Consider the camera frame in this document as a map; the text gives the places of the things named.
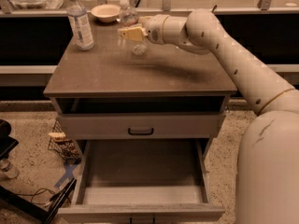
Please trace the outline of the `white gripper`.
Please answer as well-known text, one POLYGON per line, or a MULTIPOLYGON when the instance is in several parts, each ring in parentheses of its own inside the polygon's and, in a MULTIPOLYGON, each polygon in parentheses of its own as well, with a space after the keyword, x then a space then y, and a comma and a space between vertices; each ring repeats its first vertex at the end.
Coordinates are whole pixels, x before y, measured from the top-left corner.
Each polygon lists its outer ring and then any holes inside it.
POLYGON ((164 37, 164 24, 169 18, 168 15, 158 14, 155 16, 141 16, 138 19, 139 23, 145 24, 145 29, 142 27, 124 27, 118 30, 118 35, 126 40, 135 42, 143 41, 147 35, 148 40, 153 44, 166 44, 164 37))

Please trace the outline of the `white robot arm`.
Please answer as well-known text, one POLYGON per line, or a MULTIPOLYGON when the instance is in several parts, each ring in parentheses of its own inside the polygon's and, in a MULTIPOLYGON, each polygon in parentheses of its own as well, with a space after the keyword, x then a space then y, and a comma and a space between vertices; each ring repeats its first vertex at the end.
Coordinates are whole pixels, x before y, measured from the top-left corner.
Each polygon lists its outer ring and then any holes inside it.
POLYGON ((144 16, 118 35, 192 53, 208 49, 216 57, 257 115, 239 146, 235 224, 299 224, 299 90, 229 36, 206 9, 186 18, 144 16))

